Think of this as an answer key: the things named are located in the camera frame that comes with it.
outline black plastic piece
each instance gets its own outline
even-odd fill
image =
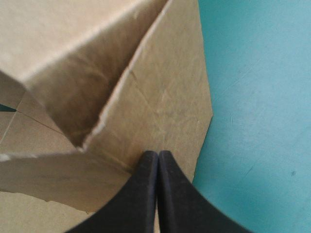
[[[159,155],[157,203],[161,233],[249,233],[212,206],[185,177],[171,152]]]
[[[153,233],[158,155],[145,152],[116,196],[68,233]]]

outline cardboard flap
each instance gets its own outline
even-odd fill
[[[4,0],[0,70],[80,146],[166,0]]]
[[[102,158],[73,152],[44,156],[0,154],[0,189],[95,212],[125,184],[130,174]]]

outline brown cardboard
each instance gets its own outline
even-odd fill
[[[0,192],[2,233],[62,233],[91,216],[69,206],[20,193]]]
[[[212,117],[196,0],[3,2],[0,29],[18,26],[0,70],[28,92],[0,143],[0,189],[94,212],[145,150],[171,150],[192,180]]]

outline blue floor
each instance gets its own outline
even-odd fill
[[[214,117],[194,185],[257,233],[311,233],[311,1],[200,0]]]

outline black object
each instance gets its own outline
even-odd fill
[[[68,233],[153,233],[156,192],[161,233],[250,233],[199,194],[169,151],[143,153],[121,191]]]
[[[16,112],[16,109],[0,104],[0,112]]]
[[[143,153],[136,172],[102,209],[68,233],[153,233],[158,156]]]
[[[212,206],[185,177],[170,151],[161,151],[158,172],[161,233],[248,233]]]

